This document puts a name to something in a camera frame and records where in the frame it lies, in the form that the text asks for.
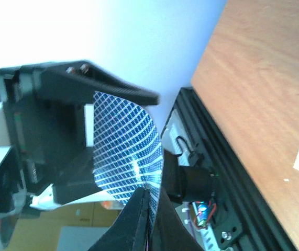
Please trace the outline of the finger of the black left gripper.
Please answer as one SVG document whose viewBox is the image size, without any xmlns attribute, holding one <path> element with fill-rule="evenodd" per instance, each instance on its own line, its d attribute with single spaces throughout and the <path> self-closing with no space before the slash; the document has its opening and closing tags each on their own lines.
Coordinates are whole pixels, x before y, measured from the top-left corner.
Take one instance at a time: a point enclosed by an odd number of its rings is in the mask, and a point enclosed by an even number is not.
<svg viewBox="0 0 299 251">
<path fill-rule="evenodd" d="M 34 68 L 38 98 L 89 104 L 102 92 L 141 106 L 157 105 L 159 94 L 128 83 L 85 60 L 44 63 Z"/>
</svg>

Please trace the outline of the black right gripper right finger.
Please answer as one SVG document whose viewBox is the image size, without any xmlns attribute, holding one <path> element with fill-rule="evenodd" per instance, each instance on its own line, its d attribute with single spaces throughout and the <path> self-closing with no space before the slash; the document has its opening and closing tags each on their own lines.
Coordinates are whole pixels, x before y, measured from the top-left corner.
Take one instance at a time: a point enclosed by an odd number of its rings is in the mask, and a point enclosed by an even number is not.
<svg viewBox="0 0 299 251">
<path fill-rule="evenodd" d="M 152 251 L 202 250 L 183 225 L 166 191 L 161 188 L 156 219 L 149 238 Z"/>
</svg>

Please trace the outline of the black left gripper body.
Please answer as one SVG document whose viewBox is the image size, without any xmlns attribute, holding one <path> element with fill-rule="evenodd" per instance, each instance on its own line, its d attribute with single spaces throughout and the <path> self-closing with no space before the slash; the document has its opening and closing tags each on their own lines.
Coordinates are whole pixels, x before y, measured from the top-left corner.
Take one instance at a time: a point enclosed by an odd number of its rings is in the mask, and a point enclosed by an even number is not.
<svg viewBox="0 0 299 251">
<path fill-rule="evenodd" d="M 65 205 L 94 192 L 92 148 L 85 135 L 93 102 L 91 65 L 25 65 L 0 69 L 9 142 L 0 146 L 0 248 L 21 216 L 39 216 L 33 197 L 51 187 Z"/>
</svg>

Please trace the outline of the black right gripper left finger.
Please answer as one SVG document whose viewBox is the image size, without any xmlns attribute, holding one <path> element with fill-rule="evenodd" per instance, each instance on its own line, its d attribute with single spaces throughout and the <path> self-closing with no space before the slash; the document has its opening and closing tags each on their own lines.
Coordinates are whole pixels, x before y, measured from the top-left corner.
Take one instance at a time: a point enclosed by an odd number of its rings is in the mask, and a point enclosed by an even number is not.
<svg viewBox="0 0 299 251">
<path fill-rule="evenodd" d="M 149 224 L 149 191 L 137 188 L 108 231 L 89 250 L 145 250 Z"/>
</svg>

